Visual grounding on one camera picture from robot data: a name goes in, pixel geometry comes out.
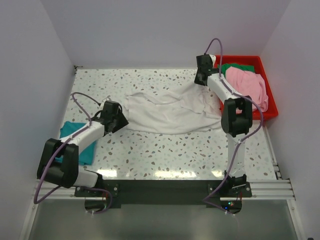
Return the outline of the white t shirt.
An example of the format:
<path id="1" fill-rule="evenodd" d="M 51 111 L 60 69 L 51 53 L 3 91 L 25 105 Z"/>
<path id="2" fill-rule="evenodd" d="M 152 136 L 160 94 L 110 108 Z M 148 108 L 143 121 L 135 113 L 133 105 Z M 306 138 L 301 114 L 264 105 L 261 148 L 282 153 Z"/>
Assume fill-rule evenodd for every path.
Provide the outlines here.
<path id="1" fill-rule="evenodd" d="M 217 95 L 193 82 L 155 93 L 130 92 L 122 107 L 132 131 L 178 135 L 221 128 Z"/>

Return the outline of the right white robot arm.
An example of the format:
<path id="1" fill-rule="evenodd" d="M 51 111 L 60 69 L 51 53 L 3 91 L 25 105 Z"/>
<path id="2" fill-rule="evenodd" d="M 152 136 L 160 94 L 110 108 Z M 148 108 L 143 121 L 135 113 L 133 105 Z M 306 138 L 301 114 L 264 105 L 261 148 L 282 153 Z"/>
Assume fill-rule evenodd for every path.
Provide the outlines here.
<path id="1" fill-rule="evenodd" d="M 224 173 L 223 192 L 235 196 L 247 182 L 245 171 L 245 137 L 253 125 L 251 101 L 243 98 L 225 79 L 219 69 L 214 68 L 216 57 L 203 54 L 196 57 L 197 72 L 194 83 L 209 87 L 221 102 L 221 127 L 227 136 L 228 162 Z"/>

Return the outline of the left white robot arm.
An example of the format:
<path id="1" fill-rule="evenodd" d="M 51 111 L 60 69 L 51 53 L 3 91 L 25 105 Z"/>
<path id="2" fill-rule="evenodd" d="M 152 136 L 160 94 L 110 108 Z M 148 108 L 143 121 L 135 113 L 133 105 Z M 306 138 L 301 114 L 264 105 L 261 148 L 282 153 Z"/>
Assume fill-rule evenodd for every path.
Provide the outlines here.
<path id="1" fill-rule="evenodd" d="M 89 145 L 115 133 L 129 124 L 122 106 L 106 100 L 101 109 L 78 131 L 60 138 L 50 138 L 45 142 L 37 179 L 63 188 L 86 187 L 92 196 L 99 196 L 104 190 L 99 173 L 79 167 L 79 156 Z"/>

